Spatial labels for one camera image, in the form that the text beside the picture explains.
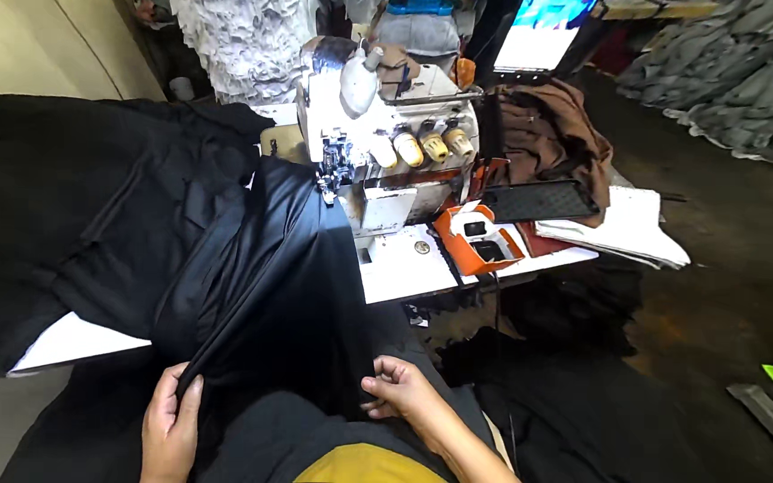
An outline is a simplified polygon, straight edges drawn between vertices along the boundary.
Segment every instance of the dark fabric pile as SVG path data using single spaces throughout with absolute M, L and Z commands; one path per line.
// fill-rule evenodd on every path
M 369 329 L 373 354 L 416 364 L 467 426 L 494 448 L 472 390 L 446 386 L 398 303 L 368 306 L 362 320 Z M 285 356 L 290 359 L 293 354 Z M 223 387 L 205 386 L 191 481 L 285 483 L 336 446 L 355 443 L 391 449 L 421 462 L 446 481 L 457 481 L 406 422 L 354 421 L 353 414 L 330 411 L 311 392 L 301 397 L 296 383 L 300 380 L 316 380 L 321 393 L 334 389 L 327 382 L 330 374 L 311 365 L 296 369 L 293 380 L 262 384 L 255 377 Z M 0 482 L 136 483 L 142 417 L 162 370 L 150 348 L 78 364 L 67 387 L 20 441 Z
M 553 349 L 591 347 L 632 356 L 637 351 L 624 326 L 642 305 L 641 279 L 641 264 L 601 254 L 503 289 L 502 313 L 520 335 Z
M 618 357 L 490 327 L 439 354 L 448 383 L 474 384 L 525 483 L 708 480 L 664 391 Z
M 349 225 L 311 170 L 259 157 L 272 125 L 241 104 L 0 96 L 0 374 L 72 310 L 192 360 L 183 382 L 306 360 L 367 398 Z

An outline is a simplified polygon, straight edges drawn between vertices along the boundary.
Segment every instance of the screen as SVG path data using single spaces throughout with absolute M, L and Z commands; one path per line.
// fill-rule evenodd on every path
M 524 0 L 494 62 L 494 72 L 555 69 L 595 2 Z

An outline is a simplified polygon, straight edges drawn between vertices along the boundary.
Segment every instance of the yellow shirt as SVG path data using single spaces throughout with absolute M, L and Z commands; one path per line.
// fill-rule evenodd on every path
M 407 456 L 366 443 L 334 448 L 312 463 L 295 483 L 445 483 Z

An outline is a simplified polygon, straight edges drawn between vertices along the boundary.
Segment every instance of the orange box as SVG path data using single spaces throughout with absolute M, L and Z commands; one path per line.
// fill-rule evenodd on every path
M 466 236 L 464 225 L 467 223 L 483 221 L 485 234 L 481 236 Z M 476 206 L 455 206 L 449 208 L 434 223 L 437 233 L 443 239 L 443 245 L 452 255 L 458 269 L 463 275 L 478 275 L 491 271 L 501 270 L 513 263 L 524 259 L 521 248 L 514 242 L 506 229 L 496 229 L 494 226 L 494 213 L 484 204 Z M 470 245 L 471 242 L 492 241 L 502 250 L 506 257 L 500 261 L 485 261 L 476 253 Z

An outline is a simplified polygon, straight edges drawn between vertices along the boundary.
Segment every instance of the wall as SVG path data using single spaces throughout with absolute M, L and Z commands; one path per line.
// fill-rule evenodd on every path
M 113 0 L 0 0 L 0 93 L 165 100 Z

